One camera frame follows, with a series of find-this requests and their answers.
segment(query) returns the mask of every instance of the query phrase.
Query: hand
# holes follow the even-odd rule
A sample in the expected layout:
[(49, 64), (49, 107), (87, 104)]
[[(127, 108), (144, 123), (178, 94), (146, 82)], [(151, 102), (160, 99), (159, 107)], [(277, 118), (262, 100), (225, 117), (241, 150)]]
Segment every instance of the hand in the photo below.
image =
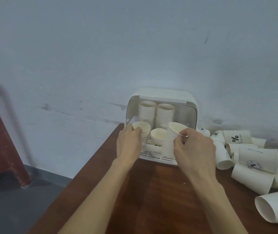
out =
[(140, 127), (134, 129), (132, 125), (128, 125), (120, 131), (116, 142), (119, 163), (132, 166), (139, 158), (142, 148), (141, 133), (142, 129)]
[(174, 140), (174, 154), (178, 166), (191, 183), (216, 182), (215, 150), (213, 140), (201, 133), (186, 128)]

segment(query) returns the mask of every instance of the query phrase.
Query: right hand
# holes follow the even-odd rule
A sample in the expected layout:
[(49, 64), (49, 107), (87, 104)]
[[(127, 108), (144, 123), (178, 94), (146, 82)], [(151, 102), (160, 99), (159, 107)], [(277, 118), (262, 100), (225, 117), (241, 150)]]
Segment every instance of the right hand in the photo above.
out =
[(213, 140), (191, 128), (180, 132), (174, 140), (174, 154), (178, 166), (192, 183), (215, 182), (215, 150)]

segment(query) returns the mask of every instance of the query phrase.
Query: forearm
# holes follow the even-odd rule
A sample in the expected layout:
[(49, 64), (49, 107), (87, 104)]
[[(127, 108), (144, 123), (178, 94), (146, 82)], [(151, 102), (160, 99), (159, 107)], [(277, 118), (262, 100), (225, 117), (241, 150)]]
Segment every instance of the forearm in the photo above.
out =
[(114, 160), (106, 175), (59, 234), (105, 233), (119, 190), (130, 167)]
[(202, 181), (194, 185), (194, 188), (204, 205), (207, 220), (214, 234), (247, 234), (222, 185), (217, 181)]

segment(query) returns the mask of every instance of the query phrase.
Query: white wall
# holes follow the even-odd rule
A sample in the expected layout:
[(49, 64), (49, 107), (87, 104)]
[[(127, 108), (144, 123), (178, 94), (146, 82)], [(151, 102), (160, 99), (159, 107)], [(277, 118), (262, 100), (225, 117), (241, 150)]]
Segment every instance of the white wall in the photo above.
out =
[(74, 177), (145, 86), (278, 146), (278, 0), (0, 0), (0, 113), (25, 164)]

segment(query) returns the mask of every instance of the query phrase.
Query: gray floor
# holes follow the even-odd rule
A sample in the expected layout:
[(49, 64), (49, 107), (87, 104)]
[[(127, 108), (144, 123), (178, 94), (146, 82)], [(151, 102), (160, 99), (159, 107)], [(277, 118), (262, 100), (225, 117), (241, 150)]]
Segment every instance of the gray floor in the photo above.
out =
[(71, 179), (27, 167), (35, 178), (20, 188), (9, 172), (0, 175), (0, 234), (25, 233)]

